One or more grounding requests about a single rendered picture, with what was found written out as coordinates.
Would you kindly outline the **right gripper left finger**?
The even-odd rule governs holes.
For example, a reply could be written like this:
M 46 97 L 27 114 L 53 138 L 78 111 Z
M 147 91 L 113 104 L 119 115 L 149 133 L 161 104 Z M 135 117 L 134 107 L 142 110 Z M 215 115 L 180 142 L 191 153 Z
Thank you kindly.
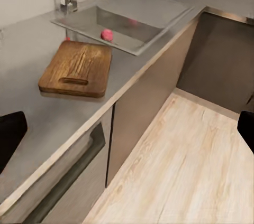
M 0 175 L 27 131 L 24 112 L 0 117 Z

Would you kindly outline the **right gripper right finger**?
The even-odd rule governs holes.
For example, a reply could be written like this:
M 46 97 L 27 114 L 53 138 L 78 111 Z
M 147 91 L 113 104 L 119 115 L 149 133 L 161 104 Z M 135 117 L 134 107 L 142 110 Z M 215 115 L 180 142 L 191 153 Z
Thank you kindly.
M 254 153 L 254 113 L 242 111 L 237 129 Z

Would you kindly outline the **cutting board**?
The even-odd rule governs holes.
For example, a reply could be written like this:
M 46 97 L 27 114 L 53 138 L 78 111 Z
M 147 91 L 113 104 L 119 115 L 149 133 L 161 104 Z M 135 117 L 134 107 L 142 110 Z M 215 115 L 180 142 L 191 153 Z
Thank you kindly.
M 63 41 L 38 83 L 39 90 L 102 98 L 112 51 L 108 45 Z

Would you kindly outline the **vidalia onion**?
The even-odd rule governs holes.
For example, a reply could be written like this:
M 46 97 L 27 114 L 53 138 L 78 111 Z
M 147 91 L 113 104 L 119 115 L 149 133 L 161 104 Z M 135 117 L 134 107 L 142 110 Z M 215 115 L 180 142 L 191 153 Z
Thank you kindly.
M 105 29 L 101 32 L 101 39 L 106 42 L 111 42 L 114 38 L 113 32 L 109 29 Z

